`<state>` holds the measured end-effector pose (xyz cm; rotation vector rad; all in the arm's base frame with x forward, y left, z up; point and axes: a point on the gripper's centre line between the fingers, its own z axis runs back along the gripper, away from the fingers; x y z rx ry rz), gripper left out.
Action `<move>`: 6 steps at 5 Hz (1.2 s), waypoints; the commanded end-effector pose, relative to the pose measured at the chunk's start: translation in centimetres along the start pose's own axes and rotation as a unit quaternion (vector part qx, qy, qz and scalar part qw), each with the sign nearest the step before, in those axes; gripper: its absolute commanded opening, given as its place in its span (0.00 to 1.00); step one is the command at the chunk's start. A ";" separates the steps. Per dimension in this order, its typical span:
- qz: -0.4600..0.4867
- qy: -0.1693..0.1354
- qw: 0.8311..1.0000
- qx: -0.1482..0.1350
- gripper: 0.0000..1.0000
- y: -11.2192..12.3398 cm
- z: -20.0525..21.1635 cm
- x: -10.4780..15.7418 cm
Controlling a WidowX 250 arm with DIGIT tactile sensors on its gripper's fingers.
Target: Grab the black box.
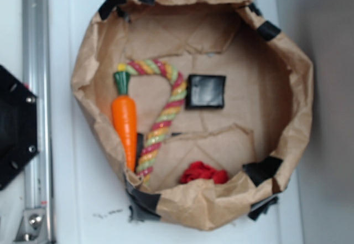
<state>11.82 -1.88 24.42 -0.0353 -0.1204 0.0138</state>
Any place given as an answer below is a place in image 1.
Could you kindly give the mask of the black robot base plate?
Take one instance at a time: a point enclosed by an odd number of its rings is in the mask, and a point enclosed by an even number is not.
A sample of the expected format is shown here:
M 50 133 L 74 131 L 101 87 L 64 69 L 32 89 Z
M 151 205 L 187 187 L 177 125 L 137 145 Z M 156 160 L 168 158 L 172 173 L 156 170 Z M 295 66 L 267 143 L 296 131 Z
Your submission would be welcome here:
M 1 190 L 38 154 L 37 97 L 1 66 Z

